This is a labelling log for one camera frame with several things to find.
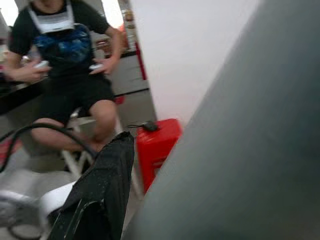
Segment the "cabinet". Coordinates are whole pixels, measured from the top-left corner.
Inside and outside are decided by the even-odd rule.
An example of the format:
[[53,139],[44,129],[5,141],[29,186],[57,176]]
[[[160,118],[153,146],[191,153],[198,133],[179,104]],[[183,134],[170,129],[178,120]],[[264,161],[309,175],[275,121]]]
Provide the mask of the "cabinet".
[[131,93],[149,87],[148,81],[143,80],[136,55],[121,58],[114,72],[111,75],[106,75],[106,77],[112,82],[112,89],[116,95]]

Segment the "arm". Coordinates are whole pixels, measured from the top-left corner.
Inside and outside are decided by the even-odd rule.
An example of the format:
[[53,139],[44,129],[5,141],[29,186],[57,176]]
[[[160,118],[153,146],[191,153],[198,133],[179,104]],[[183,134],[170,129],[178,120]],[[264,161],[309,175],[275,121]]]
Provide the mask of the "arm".
[[123,52],[122,34],[118,29],[115,29],[111,26],[108,27],[108,29],[105,31],[105,34],[111,38],[112,58],[118,61]]
[[40,59],[34,60],[29,64],[21,67],[21,59],[21,55],[9,51],[4,66],[4,73],[14,81],[34,83],[40,81],[44,77],[45,73],[47,73],[51,69],[48,66],[36,68],[35,66],[40,63]]
[[15,71],[20,68],[21,59],[21,55],[9,51],[4,65],[4,73],[15,81],[18,81],[14,75]]
[[105,34],[111,38],[112,56],[108,59],[93,59],[96,63],[103,64],[102,67],[92,71],[90,74],[106,73],[111,74],[117,67],[123,52],[122,34],[118,29],[111,26],[107,28]]

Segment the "hand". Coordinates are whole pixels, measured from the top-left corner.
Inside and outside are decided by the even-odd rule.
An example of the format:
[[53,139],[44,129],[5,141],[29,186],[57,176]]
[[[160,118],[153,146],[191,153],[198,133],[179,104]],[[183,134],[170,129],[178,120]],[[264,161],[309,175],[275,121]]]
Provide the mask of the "hand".
[[36,68],[35,66],[41,62],[40,59],[34,60],[24,67],[16,69],[13,74],[12,78],[15,81],[25,82],[25,83],[35,83],[44,78],[46,73],[51,70],[51,67],[45,66],[41,68]]
[[110,57],[107,59],[94,58],[93,61],[95,61],[97,64],[102,64],[103,66],[97,68],[96,70],[93,70],[92,72],[90,72],[90,74],[98,74],[102,72],[105,74],[111,74],[119,63],[119,59],[115,57]]

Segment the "white wall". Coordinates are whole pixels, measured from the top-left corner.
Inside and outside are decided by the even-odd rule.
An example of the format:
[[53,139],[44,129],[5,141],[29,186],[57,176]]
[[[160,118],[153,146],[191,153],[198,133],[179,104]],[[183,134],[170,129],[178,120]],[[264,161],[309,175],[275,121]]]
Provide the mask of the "white wall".
[[131,0],[157,117],[185,125],[262,0]]

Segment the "gray surface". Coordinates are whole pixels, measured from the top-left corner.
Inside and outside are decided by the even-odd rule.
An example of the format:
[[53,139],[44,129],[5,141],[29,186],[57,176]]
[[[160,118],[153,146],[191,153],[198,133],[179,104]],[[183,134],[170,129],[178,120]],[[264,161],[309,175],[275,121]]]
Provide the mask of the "gray surface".
[[320,238],[319,2],[268,0],[125,240]]

